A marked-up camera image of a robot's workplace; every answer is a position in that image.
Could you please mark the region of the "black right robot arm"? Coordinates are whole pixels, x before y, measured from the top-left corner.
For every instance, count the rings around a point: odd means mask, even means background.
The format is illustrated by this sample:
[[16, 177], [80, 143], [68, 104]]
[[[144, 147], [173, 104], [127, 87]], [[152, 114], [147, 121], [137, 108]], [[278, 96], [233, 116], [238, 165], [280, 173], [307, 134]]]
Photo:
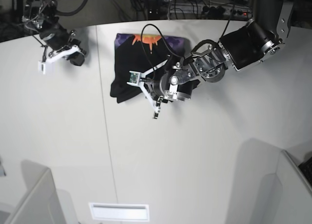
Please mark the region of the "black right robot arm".
[[57, 9], [57, 0], [27, 0], [22, 16], [24, 28], [37, 32], [44, 44], [39, 68], [44, 71], [48, 64], [65, 59], [70, 64], [82, 66], [86, 51], [80, 47], [81, 41], [75, 39], [76, 32], [67, 30], [59, 23], [60, 16], [73, 16], [80, 12], [88, 0], [72, 12], [61, 12]]

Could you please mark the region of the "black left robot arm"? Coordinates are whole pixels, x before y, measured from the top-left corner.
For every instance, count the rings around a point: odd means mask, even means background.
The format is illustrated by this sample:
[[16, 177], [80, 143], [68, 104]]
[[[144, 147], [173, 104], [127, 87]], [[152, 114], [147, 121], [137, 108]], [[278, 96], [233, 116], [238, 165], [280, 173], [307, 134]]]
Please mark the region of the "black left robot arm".
[[225, 71], [255, 66], [283, 48], [290, 31], [294, 0], [254, 0], [253, 17], [238, 30], [223, 33], [219, 41], [203, 40], [186, 55], [174, 55], [153, 71], [142, 91], [155, 106], [189, 100], [202, 81], [218, 82]]

